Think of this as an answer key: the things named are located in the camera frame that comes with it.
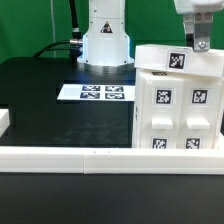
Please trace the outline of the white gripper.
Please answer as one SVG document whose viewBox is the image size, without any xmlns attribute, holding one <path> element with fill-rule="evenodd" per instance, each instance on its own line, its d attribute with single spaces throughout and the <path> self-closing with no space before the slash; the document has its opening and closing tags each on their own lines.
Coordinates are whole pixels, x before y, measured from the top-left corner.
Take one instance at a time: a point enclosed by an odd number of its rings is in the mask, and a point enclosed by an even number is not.
<svg viewBox="0 0 224 224">
<path fill-rule="evenodd" d="M 183 15 L 185 42 L 195 52 L 210 49 L 213 13 L 224 9 L 224 0 L 174 0 L 176 12 Z"/>
</svg>

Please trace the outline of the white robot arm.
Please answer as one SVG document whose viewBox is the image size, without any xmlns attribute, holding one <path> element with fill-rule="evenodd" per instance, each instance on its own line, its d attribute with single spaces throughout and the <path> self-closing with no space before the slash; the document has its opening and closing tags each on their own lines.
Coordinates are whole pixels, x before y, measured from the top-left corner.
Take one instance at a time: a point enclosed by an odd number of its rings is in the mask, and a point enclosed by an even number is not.
<svg viewBox="0 0 224 224">
<path fill-rule="evenodd" d="M 98 71 L 132 67 L 130 38 L 125 31 L 128 0 L 88 0 L 89 26 L 78 63 Z M 224 0 L 173 0 L 183 16 L 186 45 L 195 52 L 210 49 L 213 13 L 224 9 Z"/>
</svg>

